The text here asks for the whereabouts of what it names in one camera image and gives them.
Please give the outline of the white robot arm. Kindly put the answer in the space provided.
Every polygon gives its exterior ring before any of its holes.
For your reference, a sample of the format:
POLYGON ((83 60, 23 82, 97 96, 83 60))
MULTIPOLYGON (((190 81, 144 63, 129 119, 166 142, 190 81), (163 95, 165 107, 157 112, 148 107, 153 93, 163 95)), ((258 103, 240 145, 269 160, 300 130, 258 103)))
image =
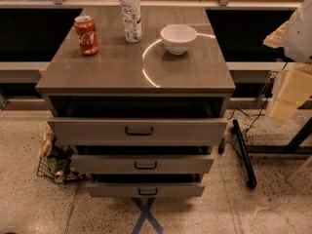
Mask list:
POLYGON ((295 62, 273 92, 268 113, 269 118, 286 122, 312 97, 312 0, 304 0, 288 21, 266 36, 263 44, 284 48, 284 55, 295 62))

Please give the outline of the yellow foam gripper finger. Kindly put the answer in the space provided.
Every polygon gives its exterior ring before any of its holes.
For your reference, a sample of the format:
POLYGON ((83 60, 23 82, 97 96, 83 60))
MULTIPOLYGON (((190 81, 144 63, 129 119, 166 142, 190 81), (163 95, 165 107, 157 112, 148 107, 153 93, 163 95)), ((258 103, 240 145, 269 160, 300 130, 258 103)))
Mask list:
POLYGON ((284 70, 278 87, 273 92, 268 117, 276 122, 290 120, 297 109, 312 97, 312 65, 298 63, 284 70))
POLYGON ((263 45, 269 48, 283 48, 284 47, 284 38, 286 35, 288 22, 281 24, 276 30, 267 35, 263 40, 263 45))

